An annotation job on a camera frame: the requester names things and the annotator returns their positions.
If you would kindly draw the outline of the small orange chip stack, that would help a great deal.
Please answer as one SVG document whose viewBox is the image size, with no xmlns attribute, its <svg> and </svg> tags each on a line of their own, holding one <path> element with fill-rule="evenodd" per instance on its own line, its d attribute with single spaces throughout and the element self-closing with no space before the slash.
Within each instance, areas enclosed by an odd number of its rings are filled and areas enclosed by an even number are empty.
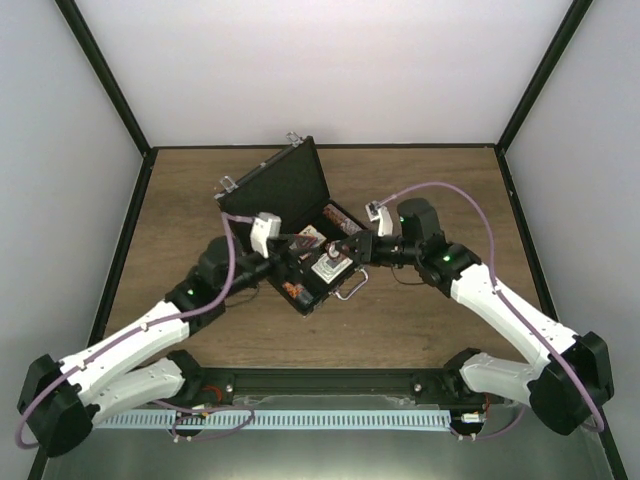
<svg viewBox="0 0 640 480">
<path fill-rule="evenodd" d="M 284 282 L 282 284 L 282 287 L 287 292 L 287 294 L 292 298 L 297 298 L 306 291 L 303 285 L 292 284 L 290 282 Z"/>
</svg>

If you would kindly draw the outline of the single poker chip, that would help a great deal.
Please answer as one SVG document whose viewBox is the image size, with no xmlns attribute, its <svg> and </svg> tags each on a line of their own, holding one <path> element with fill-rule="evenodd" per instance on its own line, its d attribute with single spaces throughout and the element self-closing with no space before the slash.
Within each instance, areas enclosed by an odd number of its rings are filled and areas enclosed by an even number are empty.
<svg viewBox="0 0 640 480">
<path fill-rule="evenodd" d="M 330 259 L 338 259 L 342 253 L 339 251 L 339 248 L 336 246 L 335 242 L 331 242 L 326 247 L 326 253 Z"/>
</svg>

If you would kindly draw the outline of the white playing card deck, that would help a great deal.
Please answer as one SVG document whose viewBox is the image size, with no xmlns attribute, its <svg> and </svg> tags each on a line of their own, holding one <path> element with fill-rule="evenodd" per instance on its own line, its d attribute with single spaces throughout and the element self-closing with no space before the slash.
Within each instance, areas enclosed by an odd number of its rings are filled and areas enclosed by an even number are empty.
<svg viewBox="0 0 640 480">
<path fill-rule="evenodd" d="M 352 263 L 353 261 L 344 255 L 331 258 L 324 254 L 311 266 L 311 270 L 326 284 L 331 284 Z"/>
</svg>

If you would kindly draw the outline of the black poker set case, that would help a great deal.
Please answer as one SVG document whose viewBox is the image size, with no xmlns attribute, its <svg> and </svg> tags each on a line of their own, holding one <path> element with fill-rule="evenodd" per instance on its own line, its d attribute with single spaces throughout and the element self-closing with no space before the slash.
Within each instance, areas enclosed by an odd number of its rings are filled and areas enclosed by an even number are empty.
<svg viewBox="0 0 640 480">
<path fill-rule="evenodd" d="M 311 136 L 302 139 L 294 134 L 289 138 L 290 146 L 238 180 L 223 177 L 220 180 L 223 190 L 216 195 L 216 201 L 220 210 L 230 216 L 264 219 L 256 227 L 240 222 L 231 227 L 245 252 L 240 259 L 252 261 L 257 273 L 298 313 L 307 316 L 333 296 L 336 288 L 347 290 L 356 283 L 361 278 L 358 270 L 366 270 L 353 261 L 331 284 L 326 284 L 311 270 L 311 266 L 327 254 L 329 243 L 349 237 L 323 215 L 323 208 L 329 203 L 337 205 L 360 223 L 363 230 L 365 225 L 331 198 L 314 139 Z M 307 225 L 313 225 L 320 231 L 327 238 L 326 242 L 301 258 L 302 280 L 277 280 L 274 277 L 274 257 L 269 255 L 269 239 L 298 234 Z M 284 282 L 303 285 L 314 297 L 313 306 L 302 308 L 296 298 L 290 297 L 283 289 Z"/>
</svg>

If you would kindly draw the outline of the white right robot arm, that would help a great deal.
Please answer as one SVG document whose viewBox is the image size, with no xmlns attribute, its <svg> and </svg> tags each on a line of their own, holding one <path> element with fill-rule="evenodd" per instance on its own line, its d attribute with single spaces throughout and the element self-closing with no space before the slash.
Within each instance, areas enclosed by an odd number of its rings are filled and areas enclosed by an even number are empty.
<svg viewBox="0 0 640 480">
<path fill-rule="evenodd" d="M 378 229 L 332 243 L 330 256 L 344 255 L 358 265 L 412 266 L 422 283 L 478 315 L 524 359 L 498 359 L 477 349 L 461 352 L 444 378 L 451 400 L 465 403 L 477 393 L 493 394 L 530 408 L 561 435 L 579 427 L 604 430 L 601 408 L 614 388 L 601 337 L 579 335 L 551 319 L 499 281 L 473 251 L 448 241 L 427 200 L 411 198 L 398 205 L 400 234 L 394 234 L 384 206 L 372 202 L 366 210 Z"/>
</svg>

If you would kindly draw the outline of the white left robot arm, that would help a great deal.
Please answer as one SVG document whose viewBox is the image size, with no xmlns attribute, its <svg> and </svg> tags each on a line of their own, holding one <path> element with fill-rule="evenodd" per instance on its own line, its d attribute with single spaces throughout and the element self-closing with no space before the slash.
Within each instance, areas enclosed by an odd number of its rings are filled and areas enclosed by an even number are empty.
<svg viewBox="0 0 640 480">
<path fill-rule="evenodd" d="M 308 235 L 281 233 L 279 217 L 268 213 L 225 214 L 222 223 L 223 236 L 147 313 L 82 351 L 31 363 L 17 405 L 19 448 L 57 457 L 124 411 L 147 403 L 176 411 L 199 405 L 203 369 L 177 344 L 222 316 L 228 297 L 287 271 L 315 243 Z"/>
</svg>

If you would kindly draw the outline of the black chip stack in case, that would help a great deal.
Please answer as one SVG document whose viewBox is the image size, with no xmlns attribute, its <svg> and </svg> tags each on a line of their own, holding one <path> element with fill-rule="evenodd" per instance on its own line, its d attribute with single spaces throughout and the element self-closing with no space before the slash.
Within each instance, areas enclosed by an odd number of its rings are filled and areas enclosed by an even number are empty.
<svg viewBox="0 0 640 480">
<path fill-rule="evenodd" d="M 308 291 L 302 291 L 296 297 L 296 302 L 302 308 L 311 308 L 313 306 L 314 297 Z"/>
</svg>

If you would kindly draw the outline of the row of poker chips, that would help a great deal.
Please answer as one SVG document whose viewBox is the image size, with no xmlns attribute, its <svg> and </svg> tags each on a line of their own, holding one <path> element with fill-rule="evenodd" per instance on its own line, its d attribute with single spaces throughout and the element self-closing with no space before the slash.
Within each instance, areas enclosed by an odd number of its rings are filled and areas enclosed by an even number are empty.
<svg viewBox="0 0 640 480">
<path fill-rule="evenodd" d="M 332 203 L 327 204 L 323 210 L 323 215 L 346 236 L 354 235 L 363 230 L 363 227 L 348 213 Z"/>
</svg>

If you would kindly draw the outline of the light blue slotted rail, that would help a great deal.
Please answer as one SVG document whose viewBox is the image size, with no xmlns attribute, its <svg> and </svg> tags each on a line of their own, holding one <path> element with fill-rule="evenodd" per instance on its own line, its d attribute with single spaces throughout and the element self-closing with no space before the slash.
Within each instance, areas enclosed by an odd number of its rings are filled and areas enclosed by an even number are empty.
<svg viewBox="0 0 640 480">
<path fill-rule="evenodd" d="M 247 411 L 228 411 L 179 423 L 172 410 L 139 409 L 118 414 L 102 429 L 228 430 L 249 418 Z M 450 413 L 437 410 L 258 410 L 247 427 L 253 430 L 401 430 L 448 431 Z"/>
</svg>

